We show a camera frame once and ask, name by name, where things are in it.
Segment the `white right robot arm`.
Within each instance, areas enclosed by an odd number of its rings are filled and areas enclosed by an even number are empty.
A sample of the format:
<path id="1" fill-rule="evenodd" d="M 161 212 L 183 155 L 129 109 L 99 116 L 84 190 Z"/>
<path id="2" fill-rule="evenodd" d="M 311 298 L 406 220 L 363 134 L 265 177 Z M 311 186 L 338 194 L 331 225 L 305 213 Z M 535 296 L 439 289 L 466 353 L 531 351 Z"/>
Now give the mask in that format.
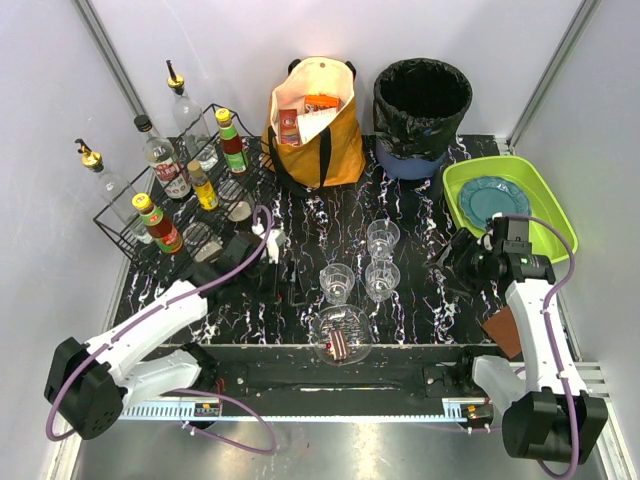
<path id="1" fill-rule="evenodd" d="M 496 282 L 515 320 L 525 376 L 505 358 L 482 355 L 472 361 L 471 379 L 500 413 L 510 457 L 565 463 L 571 476 L 588 459 L 608 411 L 589 394 L 571 356 L 557 303 L 568 280 L 556 278 L 551 260 L 534 253 L 529 227 L 535 221 L 498 213 L 480 237 L 461 227 L 425 265 L 451 272 L 455 290 L 467 295 Z"/>

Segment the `clear bottle black cap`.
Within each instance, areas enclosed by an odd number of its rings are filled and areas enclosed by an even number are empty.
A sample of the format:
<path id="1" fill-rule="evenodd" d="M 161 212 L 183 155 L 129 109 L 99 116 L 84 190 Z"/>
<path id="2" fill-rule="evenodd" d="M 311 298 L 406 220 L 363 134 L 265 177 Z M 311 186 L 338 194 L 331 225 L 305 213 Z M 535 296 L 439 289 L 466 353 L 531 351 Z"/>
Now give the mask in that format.
<path id="1" fill-rule="evenodd" d="M 145 158 L 166 195 L 176 202 L 186 201 L 192 186 L 171 142 L 160 135 L 147 115 L 137 115 L 133 122 L 144 137 Z"/>

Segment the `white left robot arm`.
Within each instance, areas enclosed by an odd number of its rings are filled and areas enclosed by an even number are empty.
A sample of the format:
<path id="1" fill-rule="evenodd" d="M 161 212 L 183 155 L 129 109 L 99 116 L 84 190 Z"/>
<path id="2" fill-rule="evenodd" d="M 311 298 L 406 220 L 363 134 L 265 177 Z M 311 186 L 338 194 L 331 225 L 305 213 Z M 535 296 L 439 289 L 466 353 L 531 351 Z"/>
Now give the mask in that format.
<path id="1" fill-rule="evenodd" d="M 277 297 L 285 241 L 280 229 L 241 232 L 214 262 L 192 264 L 163 295 L 128 320 L 85 342 L 73 337 L 61 342 L 45 384 L 44 397 L 51 405 L 47 438 L 66 437 L 54 431 L 57 416 L 89 440 L 109 429 L 126 408 L 156 396 L 179 390 L 221 392 L 218 360 L 195 342 L 155 360 L 146 357 L 221 305 L 244 295 Z"/>

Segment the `red sauce bottle yellow cap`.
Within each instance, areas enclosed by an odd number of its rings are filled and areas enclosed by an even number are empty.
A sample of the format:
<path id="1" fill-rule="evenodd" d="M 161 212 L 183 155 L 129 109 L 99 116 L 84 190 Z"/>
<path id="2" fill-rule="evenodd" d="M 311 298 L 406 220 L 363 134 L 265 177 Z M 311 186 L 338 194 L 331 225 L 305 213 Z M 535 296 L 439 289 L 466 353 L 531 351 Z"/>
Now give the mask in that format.
<path id="1" fill-rule="evenodd" d="M 137 193 L 131 203 L 159 249 L 165 254 L 177 254 L 182 249 L 183 239 L 171 217 L 146 193 Z"/>

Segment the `small yellow seasoning bottle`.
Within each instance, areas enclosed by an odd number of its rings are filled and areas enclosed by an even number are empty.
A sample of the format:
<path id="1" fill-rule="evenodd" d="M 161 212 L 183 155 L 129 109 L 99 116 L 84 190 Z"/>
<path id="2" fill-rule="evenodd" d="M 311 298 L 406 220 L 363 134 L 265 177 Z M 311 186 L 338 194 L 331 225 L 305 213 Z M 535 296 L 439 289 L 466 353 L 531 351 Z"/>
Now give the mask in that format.
<path id="1" fill-rule="evenodd" d="M 187 164 L 187 171 L 200 206 L 206 211 L 215 210 L 219 205 L 218 197 L 200 162 L 197 160 L 190 161 Z"/>

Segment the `clear oil bottle gold spout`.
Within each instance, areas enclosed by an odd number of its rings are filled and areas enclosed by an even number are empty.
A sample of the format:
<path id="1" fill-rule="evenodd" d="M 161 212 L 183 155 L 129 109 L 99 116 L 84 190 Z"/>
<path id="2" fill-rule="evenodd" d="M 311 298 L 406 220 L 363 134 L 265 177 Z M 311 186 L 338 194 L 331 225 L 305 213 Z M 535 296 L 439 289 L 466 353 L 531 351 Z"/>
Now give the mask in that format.
<path id="1" fill-rule="evenodd" d="M 120 174 L 104 164 L 102 155 L 91 149 L 82 139 L 75 140 L 83 166 L 91 171 L 100 184 L 100 195 L 107 207 L 120 220 L 125 231 L 137 241 L 149 245 L 153 238 L 143 224 L 131 201 L 137 194 L 133 186 Z"/>

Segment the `teal ceramic plate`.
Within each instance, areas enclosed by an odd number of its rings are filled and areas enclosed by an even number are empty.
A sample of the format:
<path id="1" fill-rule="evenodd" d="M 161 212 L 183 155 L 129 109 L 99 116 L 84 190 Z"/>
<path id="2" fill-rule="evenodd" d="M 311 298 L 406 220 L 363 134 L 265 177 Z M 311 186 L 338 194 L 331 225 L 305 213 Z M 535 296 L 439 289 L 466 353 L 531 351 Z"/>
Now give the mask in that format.
<path id="1" fill-rule="evenodd" d="M 458 228 L 484 230 L 498 213 L 531 215 L 532 204 L 516 183 L 499 176 L 480 176 L 467 181 L 457 194 Z"/>

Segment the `clear glass bowl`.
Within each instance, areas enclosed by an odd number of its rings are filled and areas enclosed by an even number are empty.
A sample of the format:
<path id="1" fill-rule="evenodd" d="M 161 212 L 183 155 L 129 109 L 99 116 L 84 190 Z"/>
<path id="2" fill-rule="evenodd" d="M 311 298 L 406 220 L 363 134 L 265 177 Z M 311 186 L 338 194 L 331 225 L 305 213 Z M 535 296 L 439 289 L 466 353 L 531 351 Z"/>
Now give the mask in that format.
<path id="1" fill-rule="evenodd" d="M 363 361 L 373 347 L 368 316 L 351 304 L 331 305 L 316 314 L 311 338 L 317 357 L 336 367 Z"/>

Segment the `glass jar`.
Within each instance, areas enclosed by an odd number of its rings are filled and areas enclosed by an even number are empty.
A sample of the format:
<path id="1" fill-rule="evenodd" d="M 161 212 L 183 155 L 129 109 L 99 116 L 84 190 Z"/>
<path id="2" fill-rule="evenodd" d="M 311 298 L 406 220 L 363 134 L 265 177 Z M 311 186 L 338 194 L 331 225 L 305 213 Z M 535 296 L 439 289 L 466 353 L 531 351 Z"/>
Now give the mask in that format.
<path id="1" fill-rule="evenodd" d="M 183 242 L 191 258 L 198 263 L 213 261 L 223 250 L 221 239 L 204 222 L 191 223 L 183 231 Z"/>
<path id="2" fill-rule="evenodd" d="M 223 181 L 217 190 L 219 206 L 226 218 L 235 223 L 249 219 L 254 211 L 255 201 L 251 193 L 238 181 Z"/>

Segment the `glass jar front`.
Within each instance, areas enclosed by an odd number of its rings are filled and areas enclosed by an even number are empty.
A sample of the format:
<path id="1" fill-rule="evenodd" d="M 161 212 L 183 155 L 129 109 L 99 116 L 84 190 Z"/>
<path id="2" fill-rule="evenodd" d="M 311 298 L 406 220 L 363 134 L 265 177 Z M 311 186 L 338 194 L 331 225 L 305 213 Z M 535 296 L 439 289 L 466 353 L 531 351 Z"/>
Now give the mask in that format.
<path id="1" fill-rule="evenodd" d="M 198 263 L 213 261 L 223 250 L 221 239 L 204 222 L 191 223 L 183 231 L 183 242 L 191 258 Z"/>

